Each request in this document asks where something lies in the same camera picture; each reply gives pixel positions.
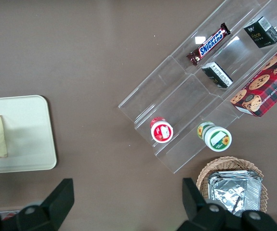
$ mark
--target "cookie image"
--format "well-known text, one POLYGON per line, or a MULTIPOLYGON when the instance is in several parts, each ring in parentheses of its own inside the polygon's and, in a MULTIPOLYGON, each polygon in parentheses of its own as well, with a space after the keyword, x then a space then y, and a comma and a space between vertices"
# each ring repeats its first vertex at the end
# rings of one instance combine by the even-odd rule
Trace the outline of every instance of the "cookie image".
POLYGON ((231 100, 230 102, 233 104, 236 104, 237 102, 239 102, 246 94, 246 90, 241 90, 239 91, 231 100))
POLYGON ((275 68, 273 71, 273 74, 276 74, 276 73, 277 73, 277 68, 275 68))
POLYGON ((252 100, 244 102, 242 106, 248 109, 249 111, 256 112, 260 108, 261 103, 262 98, 259 95, 255 95, 252 100))
POLYGON ((272 59, 270 59, 270 61, 262 68, 262 70, 266 70, 269 67, 273 66, 274 64, 277 63, 277 55, 274 56, 272 59))
POLYGON ((249 86, 250 90, 255 90, 258 89, 260 87, 262 87, 268 80, 269 80, 270 76, 269 75, 263 75, 260 76, 259 78, 255 79, 249 86))

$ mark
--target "white tray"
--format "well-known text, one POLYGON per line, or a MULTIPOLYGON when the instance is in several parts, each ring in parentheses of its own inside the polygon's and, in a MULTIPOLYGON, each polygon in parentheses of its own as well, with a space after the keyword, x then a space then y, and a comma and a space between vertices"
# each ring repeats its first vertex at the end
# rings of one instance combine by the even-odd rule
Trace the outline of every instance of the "white tray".
POLYGON ((57 163, 46 100, 39 95, 0 98, 7 158, 0 173, 48 170, 57 163))

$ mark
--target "brown table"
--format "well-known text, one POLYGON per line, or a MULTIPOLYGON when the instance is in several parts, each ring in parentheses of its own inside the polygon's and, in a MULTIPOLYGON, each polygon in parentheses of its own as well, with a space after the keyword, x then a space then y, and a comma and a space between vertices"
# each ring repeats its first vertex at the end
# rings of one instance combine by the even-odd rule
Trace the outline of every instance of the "brown table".
POLYGON ((231 155, 263 172, 277 221, 277 104, 229 126, 227 151, 205 148, 176 174, 117 108, 221 2, 0 1, 0 97, 46 97, 58 155, 52 170, 0 174, 0 211, 73 178, 76 202, 60 230, 175 230, 186 220, 182 178, 231 155))

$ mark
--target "plastic tray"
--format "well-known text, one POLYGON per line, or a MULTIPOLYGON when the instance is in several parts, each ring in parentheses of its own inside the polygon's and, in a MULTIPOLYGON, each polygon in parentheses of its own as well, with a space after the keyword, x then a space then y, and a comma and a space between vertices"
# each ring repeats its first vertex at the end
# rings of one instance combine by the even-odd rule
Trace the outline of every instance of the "plastic tray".
POLYGON ((8 157, 0 173, 52 169, 56 153, 49 110, 39 95, 0 98, 8 157))
POLYGON ((243 115, 230 99, 277 52, 277 43, 259 49, 243 29, 261 16, 277 31, 277 0, 225 0, 119 105, 172 172, 206 146, 197 136, 200 123, 212 121, 226 128, 243 115), (196 38, 207 39, 221 23, 226 23, 231 34, 193 66, 186 56, 199 46, 196 38), (233 79, 229 88, 220 89, 202 71, 210 62, 218 63, 233 79), (173 127, 167 143, 155 142, 150 134, 150 122, 157 116, 173 127))

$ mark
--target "red label cup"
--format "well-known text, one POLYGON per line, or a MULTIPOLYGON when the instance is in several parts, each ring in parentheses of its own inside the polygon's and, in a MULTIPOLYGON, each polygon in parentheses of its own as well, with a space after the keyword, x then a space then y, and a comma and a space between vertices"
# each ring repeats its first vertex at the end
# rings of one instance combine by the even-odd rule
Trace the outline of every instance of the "red label cup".
POLYGON ((158 143, 166 143, 172 139, 172 126, 162 117, 154 118, 150 123, 152 138, 158 143))

